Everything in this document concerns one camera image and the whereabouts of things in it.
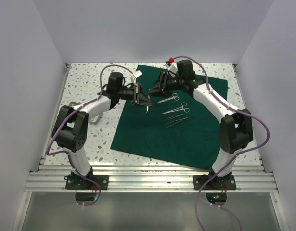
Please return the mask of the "silver surgical scissors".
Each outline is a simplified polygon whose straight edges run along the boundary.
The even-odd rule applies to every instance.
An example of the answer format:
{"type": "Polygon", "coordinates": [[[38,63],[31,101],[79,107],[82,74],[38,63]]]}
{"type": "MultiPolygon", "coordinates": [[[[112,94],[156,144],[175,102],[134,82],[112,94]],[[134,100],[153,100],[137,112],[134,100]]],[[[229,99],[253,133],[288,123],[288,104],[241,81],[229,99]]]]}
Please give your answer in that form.
{"type": "Polygon", "coordinates": [[[160,100],[158,101],[157,103],[164,103],[164,102],[167,102],[167,101],[170,101],[170,100],[175,100],[175,101],[178,101],[180,98],[178,96],[177,93],[173,93],[169,98],[166,98],[166,99],[163,99],[163,100],[160,100]]]}

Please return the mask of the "silver hemostat forceps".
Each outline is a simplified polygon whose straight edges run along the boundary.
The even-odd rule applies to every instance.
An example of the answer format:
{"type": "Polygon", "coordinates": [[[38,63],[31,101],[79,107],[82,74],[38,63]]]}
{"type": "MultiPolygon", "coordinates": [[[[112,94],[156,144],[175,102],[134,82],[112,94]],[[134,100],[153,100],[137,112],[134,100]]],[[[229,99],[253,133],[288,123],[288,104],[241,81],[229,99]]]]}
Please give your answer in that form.
{"type": "Polygon", "coordinates": [[[182,102],[180,107],[163,112],[162,114],[164,115],[164,114],[169,114],[169,113],[178,112],[178,111],[183,111],[185,113],[188,113],[190,112],[190,109],[187,107],[186,102],[182,102]]]}

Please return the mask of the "short tweezers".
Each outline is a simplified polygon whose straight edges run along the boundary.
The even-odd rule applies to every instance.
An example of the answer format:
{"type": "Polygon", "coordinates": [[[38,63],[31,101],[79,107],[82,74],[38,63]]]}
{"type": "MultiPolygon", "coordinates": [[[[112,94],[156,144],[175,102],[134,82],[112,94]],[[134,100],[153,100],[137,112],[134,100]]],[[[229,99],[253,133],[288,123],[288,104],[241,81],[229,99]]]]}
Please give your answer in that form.
{"type": "Polygon", "coordinates": [[[168,118],[168,120],[171,120],[171,119],[177,118],[177,117],[182,116],[182,115],[184,115],[184,114],[179,114],[179,115],[171,116],[171,117],[168,118]]]}

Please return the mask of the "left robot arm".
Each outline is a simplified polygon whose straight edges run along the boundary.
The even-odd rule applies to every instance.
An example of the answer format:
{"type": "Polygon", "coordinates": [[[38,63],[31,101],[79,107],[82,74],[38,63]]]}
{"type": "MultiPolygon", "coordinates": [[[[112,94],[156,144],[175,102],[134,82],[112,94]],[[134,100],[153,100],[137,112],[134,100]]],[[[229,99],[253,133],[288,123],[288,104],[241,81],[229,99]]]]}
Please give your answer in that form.
{"type": "Polygon", "coordinates": [[[141,84],[137,82],[141,75],[141,71],[135,71],[131,75],[131,83],[125,85],[123,74],[112,72],[108,83],[101,87],[96,99],[74,107],[61,107],[52,131],[52,140],[67,154],[72,172],[78,175],[77,184],[81,188],[88,189],[94,183],[92,167],[84,150],[88,123],[113,109],[120,100],[131,101],[135,106],[153,106],[152,101],[144,94],[141,84]]]}

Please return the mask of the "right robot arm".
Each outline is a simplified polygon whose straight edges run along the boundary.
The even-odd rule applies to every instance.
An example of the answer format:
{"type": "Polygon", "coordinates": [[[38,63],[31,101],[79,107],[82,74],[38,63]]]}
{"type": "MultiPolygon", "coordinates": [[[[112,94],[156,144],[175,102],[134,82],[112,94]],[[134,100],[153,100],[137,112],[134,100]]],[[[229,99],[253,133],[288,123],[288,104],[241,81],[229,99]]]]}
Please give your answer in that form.
{"type": "Polygon", "coordinates": [[[233,157],[253,141],[252,119],[247,109],[239,110],[221,97],[209,84],[208,77],[197,77],[192,61],[167,61],[167,71],[148,90],[154,97],[170,97],[174,90],[182,90],[201,103],[219,122],[220,150],[208,177],[210,187],[219,189],[232,172],[233,157]]]}

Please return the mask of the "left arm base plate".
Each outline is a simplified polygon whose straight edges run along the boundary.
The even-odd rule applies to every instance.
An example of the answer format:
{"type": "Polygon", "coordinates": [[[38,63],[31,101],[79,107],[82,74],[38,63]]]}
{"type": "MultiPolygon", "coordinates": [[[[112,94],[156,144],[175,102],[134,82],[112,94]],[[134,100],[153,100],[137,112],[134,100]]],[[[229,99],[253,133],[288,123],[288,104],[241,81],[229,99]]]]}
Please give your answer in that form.
{"type": "MultiPolygon", "coordinates": [[[[96,182],[101,190],[107,190],[109,183],[108,175],[93,175],[89,177],[90,180],[96,182]]],[[[96,189],[95,184],[92,182],[83,179],[78,175],[67,175],[64,176],[64,180],[66,181],[65,188],[67,190],[92,190],[96,189]]]]}

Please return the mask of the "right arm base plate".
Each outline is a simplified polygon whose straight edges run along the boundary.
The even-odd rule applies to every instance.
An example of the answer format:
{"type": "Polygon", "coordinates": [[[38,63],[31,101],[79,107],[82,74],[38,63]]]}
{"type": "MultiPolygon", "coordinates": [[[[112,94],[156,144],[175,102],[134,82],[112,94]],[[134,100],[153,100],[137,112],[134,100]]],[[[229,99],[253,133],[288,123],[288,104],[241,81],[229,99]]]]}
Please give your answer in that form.
{"type": "MultiPolygon", "coordinates": [[[[195,190],[200,190],[202,185],[209,180],[212,175],[194,175],[193,176],[193,186],[195,190]]],[[[224,177],[216,176],[212,181],[210,181],[204,190],[236,190],[236,182],[233,175],[227,175],[224,177]]]]}

